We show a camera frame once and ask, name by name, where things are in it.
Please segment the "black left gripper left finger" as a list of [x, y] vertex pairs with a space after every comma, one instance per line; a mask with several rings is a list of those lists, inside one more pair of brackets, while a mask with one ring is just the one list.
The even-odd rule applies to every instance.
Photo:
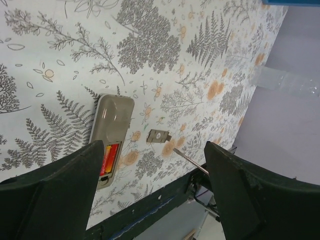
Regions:
[[104, 144], [0, 183], [2, 240], [83, 240], [97, 189]]

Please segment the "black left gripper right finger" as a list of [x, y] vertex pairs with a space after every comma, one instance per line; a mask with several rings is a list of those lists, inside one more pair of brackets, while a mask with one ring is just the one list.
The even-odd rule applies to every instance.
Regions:
[[274, 173], [208, 141], [204, 155], [227, 240], [318, 240], [320, 187]]

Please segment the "thin metal screwdriver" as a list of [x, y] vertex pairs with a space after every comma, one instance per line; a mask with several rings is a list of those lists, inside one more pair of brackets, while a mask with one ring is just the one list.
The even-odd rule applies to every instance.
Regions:
[[184, 158], [185, 160], [187, 160], [189, 163], [191, 163], [192, 165], [194, 165], [195, 167], [197, 167], [200, 171], [202, 171], [204, 174], [209, 175], [209, 172], [202, 167], [201, 165], [199, 165], [197, 162], [195, 162], [194, 160], [192, 160], [191, 158], [189, 158], [188, 156], [186, 156], [184, 153], [182, 153], [179, 149], [174, 148], [173, 151], [178, 154], [179, 156], [181, 156], [182, 158]]

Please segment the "grey remote control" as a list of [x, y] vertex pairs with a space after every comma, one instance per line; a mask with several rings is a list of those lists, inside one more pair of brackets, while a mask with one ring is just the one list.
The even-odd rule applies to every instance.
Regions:
[[103, 176], [99, 172], [98, 190], [109, 187], [114, 181], [134, 106], [135, 101], [127, 96], [102, 94], [98, 100], [89, 142], [101, 140], [104, 155], [107, 145], [119, 144], [112, 172]]

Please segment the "grey battery cover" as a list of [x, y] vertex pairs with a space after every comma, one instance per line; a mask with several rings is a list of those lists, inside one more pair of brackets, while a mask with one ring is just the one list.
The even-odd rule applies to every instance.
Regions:
[[165, 143], [172, 139], [169, 131], [151, 129], [146, 138], [147, 143]]

